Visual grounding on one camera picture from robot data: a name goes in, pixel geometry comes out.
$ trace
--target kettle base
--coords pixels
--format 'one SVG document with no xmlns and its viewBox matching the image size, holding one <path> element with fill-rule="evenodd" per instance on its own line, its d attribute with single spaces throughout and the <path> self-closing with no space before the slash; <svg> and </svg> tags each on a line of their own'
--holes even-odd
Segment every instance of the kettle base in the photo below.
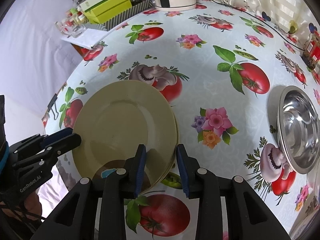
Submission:
<svg viewBox="0 0 320 240">
<path fill-rule="evenodd" d="M 158 11 L 164 11 L 164 12 L 178 12 L 178 11 L 188 11 L 196 8 L 196 4 L 183 6 L 183 7 L 170 7 L 170 8 L 163 8 L 156 6 L 156 9 Z"/>
</svg>

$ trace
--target curtain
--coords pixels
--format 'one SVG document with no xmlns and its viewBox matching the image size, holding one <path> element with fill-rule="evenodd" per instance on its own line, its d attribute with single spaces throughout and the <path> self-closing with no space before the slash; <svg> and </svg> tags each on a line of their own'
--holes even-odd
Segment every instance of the curtain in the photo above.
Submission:
<svg viewBox="0 0 320 240">
<path fill-rule="evenodd" d="M 215 0 L 220 3 L 229 4 L 257 16 L 270 17 L 272 23 L 277 24 L 284 32 L 290 31 L 291 36 L 297 39 L 303 46 L 309 40 L 309 23 L 317 28 L 315 17 L 304 0 Z"/>
</svg>

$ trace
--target floral tablecloth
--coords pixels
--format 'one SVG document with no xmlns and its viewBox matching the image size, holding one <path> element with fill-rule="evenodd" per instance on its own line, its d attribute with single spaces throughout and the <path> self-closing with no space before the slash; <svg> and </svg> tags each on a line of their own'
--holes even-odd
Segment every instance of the floral tablecloth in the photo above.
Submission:
<svg viewBox="0 0 320 240">
<path fill-rule="evenodd" d="M 56 101 L 58 118 L 45 120 L 47 133 L 73 127 L 83 104 L 112 82 L 150 84 L 172 106 L 189 156 L 217 176 L 243 176 L 289 232 L 312 189 L 306 175 L 279 161 L 278 101 L 285 86 L 295 85 L 319 110 L 320 78 L 303 63 L 295 39 L 258 18 L 201 0 L 194 10 L 152 9 L 123 23 L 70 76 Z M 260 170 L 266 155 L 272 171 Z M 71 189 L 80 179 L 71 152 L 57 167 Z M 178 174 L 173 168 L 152 189 L 160 192 L 125 203 L 128 239 L 152 239 L 152 232 L 155 239 L 195 238 L 198 200 L 185 198 Z"/>
</svg>

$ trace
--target metal bowl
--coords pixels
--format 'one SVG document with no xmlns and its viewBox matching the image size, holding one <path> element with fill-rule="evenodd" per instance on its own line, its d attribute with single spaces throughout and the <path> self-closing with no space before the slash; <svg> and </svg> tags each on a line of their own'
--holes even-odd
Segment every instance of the metal bowl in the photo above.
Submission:
<svg viewBox="0 0 320 240">
<path fill-rule="evenodd" d="M 291 167 L 300 174 L 312 170 L 319 158 L 319 117 L 300 88 L 286 87 L 278 107 L 278 142 Z"/>
</svg>

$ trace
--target blue band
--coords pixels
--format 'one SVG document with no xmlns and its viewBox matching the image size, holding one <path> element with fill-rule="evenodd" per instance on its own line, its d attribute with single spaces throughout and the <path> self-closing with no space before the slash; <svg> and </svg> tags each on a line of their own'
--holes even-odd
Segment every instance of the blue band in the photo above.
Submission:
<svg viewBox="0 0 320 240">
<path fill-rule="evenodd" d="M 0 174 L 1 174 L 1 172 L 3 171 L 4 166 L 5 166 L 5 164 L 7 163 L 7 160 L 8 160 L 8 157 L 9 157 L 9 145 L 8 145 L 8 143 L 6 144 L 6 146 L 7 146 L 7 147 L 6 147 L 6 149 L 5 149 L 3 158 L 2 158 L 2 160 L 0 161 Z"/>
</svg>

